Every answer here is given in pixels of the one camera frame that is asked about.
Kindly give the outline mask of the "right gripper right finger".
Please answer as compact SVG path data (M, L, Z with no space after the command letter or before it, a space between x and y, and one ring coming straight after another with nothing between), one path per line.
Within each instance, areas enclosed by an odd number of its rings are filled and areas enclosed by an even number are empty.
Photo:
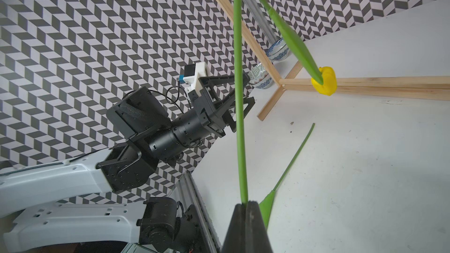
M259 204L249 201L246 207L246 252L272 253Z

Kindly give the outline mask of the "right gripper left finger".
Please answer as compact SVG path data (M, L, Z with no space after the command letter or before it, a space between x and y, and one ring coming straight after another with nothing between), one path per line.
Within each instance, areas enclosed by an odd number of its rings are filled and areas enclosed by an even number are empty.
M247 208L244 204L235 206L221 249L222 253L246 252L246 210Z

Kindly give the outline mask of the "yellow tulip flower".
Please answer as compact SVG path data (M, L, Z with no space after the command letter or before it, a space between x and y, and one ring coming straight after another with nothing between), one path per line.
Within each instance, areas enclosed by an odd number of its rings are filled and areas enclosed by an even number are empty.
M301 62L304 68L311 76L311 83L314 89L323 95L331 96L337 90L336 75L331 67L318 67L310 51L306 47L305 43L291 28L286 21L276 12L276 10L268 3L267 0L259 0L267 11L268 16L274 22L275 26L280 31L280 34L289 47L290 51Z

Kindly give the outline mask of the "pink tulip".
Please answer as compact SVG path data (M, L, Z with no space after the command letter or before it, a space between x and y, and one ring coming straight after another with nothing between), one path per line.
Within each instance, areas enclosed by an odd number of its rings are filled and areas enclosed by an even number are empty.
M285 168L283 174L281 175L281 177L279 178L279 180L277 181L277 183L275 184L273 189L266 195L266 197L262 200L262 202L259 203L259 208L260 208L260 212L261 212L261 215L262 215L262 220L264 222L264 227L266 228L266 230L268 229L268 226L269 226L271 212L272 212L272 208L273 208L273 205L274 205L274 200L275 200L275 196L276 196L277 190L281 186L283 180L285 179L285 177L289 173L290 169L293 167L296 159L300 155L303 147L305 146L305 144L307 143L311 133L313 132L313 130L315 128L315 125L316 125L315 123L313 123L311 125L311 127L310 127L310 129L309 129L309 131L308 131L308 133L307 133L307 135L305 137L305 139L303 140L303 142L300 145L300 147L297 149L295 155L290 160L290 162L289 162L288 166Z
M241 203L248 203L246 149L244 136L244 92L242 92L243 58L242 58L242 0L233 0L233 33L234 33L234 75L236 105L236 137L237 161L239 170L239 186Z

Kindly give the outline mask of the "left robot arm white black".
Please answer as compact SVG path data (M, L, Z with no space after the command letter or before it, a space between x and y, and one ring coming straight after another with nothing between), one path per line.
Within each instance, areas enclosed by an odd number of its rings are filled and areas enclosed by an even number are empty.
M120 241L153 246L158 253L218 253L220 243L207 219L191 175L178 197L154 197L113 205L65 205L84 194L123 192L142 186L161 162L174 165L208 135L236 130L230 113L235 93L220 99L214 87L233 76L200 77L189 93L191 109L169 119L152 90L128 93L107 111L126 141L73 159L1 172L1 216L16 213L4 234L11 253L56 244Z

